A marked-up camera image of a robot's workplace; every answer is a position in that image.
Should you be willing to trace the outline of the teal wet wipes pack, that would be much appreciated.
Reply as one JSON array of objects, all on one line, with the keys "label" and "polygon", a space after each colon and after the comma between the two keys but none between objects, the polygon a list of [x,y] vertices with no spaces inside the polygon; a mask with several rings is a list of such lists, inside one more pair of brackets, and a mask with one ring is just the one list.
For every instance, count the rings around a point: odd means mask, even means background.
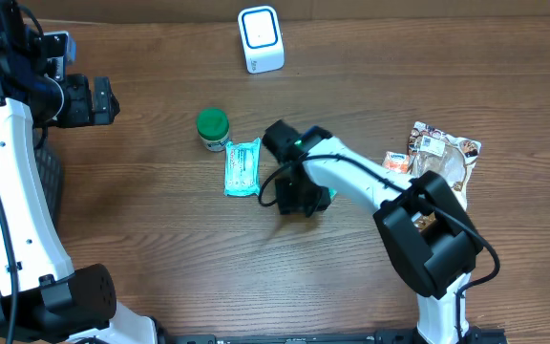
[{"label": "teal wet wipes pack", "polygon": [[261,139],[256,138],[251,142],[229,142],[225,146],[225,196],[246,197],[259,194],[261,143]]}]

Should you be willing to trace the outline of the orange Kleenex tissue pack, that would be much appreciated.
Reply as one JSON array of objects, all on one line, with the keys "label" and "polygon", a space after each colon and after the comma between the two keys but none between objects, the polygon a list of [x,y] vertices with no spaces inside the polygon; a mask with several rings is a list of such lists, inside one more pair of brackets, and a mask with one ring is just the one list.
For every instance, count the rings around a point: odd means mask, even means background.
[{"label": "orange Kleenex tissue pack", "polygon": [[382,166],[388,170],[407,174],[409,171],[410,157],[406,154],[387,151]]}]

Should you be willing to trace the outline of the green lid jar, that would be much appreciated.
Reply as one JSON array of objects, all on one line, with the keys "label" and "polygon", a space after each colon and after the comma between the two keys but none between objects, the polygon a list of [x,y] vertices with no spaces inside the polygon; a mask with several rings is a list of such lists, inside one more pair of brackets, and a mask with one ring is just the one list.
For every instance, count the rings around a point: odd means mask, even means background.
[{"label": "green lid jar", "polygon": [[218,108],[200,111],[196,119],[198,134],[207,150],[220,152],[230,141],[230,123],[226,113]]}]

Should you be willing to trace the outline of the brown snack pouch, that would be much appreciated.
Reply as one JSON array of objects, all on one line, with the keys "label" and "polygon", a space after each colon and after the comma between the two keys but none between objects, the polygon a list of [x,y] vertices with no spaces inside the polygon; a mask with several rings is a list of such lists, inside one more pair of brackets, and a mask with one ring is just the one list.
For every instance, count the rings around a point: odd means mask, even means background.
[{"label": "brown snack pouch", "polygon": [[410,133],[408,173],[420,177],[433,171],[443,177],[464,210],[467,185],[475,168],[482,143],[456,137],[427,123],[417,121]]}]

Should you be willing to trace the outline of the teal Kleenex tissue pack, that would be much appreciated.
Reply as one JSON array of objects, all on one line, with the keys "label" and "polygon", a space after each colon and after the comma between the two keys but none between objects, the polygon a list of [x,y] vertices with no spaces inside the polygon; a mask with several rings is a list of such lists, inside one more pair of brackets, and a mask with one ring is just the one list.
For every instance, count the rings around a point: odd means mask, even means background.
[{"label": "teal Kleenex tissue pack", "polygon": [[330,198],[333,200],[335,198],[336,194],[337,194],[337,191],[334,190],[334,189],[330,189],[328,191],[328,194],[329,194]]}]

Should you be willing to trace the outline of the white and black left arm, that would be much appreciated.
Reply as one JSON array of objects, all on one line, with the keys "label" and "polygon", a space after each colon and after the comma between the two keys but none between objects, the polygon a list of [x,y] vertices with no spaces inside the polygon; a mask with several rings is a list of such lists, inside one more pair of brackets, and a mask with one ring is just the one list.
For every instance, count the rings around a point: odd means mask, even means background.
[{"label": "white and black left arm", "polygon": [[116,298],[100,264],[76,269],[55,231],[39,176],[35,131],[111,124],[110,80],[67,73],[75,44],[32,12],[0,1],[0,337],[7,342],[169,341],[157,320]]}]

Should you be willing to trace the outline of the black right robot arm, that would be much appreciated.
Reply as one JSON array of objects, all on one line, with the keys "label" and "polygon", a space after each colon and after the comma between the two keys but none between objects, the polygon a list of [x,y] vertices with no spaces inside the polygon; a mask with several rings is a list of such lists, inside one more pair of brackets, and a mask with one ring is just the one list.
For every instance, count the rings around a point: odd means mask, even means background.
[{"label": "black right robot arm", "polygon": [[394,270],[418,296],[414,338],[467,343],[465,293],[476,257],[486,248],[446,180],[428,171],[412,177],[353,152],[328,130],[299,133],[278,120],[263,136],[279,164],[267,178],[283,215],[326,210],[336,191],[371,212]]}]

